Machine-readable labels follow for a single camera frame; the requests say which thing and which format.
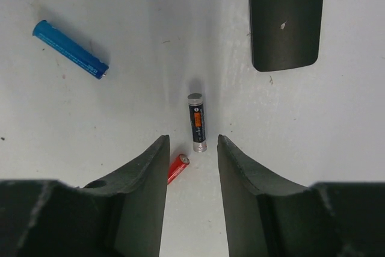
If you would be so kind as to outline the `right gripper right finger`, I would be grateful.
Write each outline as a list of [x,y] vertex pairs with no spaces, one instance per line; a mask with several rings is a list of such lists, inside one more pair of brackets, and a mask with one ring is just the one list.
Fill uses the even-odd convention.
[[296,184],[218,137],[230,256],[383,256],[384,184]]

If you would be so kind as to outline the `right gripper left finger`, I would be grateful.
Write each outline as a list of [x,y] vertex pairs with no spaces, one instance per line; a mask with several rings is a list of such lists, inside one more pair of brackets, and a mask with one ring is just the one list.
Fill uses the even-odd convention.
[[170,139],[82,188],[1,181],[2,256],[158,256]]

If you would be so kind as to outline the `black grey battery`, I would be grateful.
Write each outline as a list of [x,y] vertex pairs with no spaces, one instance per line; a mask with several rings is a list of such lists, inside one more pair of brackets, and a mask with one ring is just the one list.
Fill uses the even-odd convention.
[[188,95],[189,117],[192,129],[193,150],[205,152],[207,149],[205,112],[203,96],[200,93]]

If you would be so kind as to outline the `black battery cover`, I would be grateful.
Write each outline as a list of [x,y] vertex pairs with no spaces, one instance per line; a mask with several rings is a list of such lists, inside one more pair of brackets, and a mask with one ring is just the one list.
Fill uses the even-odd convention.
[[318,59],[323,0],[248,0],[251,61],[259,72],[297,69]]

